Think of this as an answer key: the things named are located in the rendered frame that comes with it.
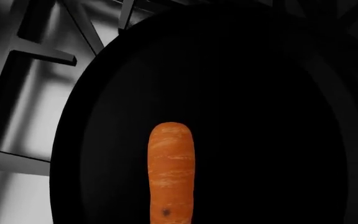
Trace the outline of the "orange carrot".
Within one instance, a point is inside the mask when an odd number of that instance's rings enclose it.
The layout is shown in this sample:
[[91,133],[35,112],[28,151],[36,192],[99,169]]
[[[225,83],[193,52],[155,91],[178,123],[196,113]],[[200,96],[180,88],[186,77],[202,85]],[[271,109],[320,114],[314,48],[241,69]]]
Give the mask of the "orange carrot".
[[147,149],[150,224],[191,224],[194,209],[195,147],[189,128],[161,123]]

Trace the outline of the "black frying pan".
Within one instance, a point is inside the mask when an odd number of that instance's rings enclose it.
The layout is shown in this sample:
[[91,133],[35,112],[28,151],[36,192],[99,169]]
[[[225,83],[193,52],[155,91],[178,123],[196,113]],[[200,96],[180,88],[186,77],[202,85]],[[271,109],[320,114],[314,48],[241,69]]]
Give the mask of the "black frying pan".
[[151,224],[147,145],[161,123],[195,145],[191,224],[358,224],[358,3],[176,7],[121,33],[64,107],[53,224]]

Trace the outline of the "black stove grate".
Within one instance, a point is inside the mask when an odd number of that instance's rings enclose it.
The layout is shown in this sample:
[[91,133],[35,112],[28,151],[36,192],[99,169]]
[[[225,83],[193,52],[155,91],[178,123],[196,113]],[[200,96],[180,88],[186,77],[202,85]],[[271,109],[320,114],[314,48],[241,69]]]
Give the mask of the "black stove grate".
[[47,175],[75,83],[119,30],[204,0],[0,0],[0,172]]

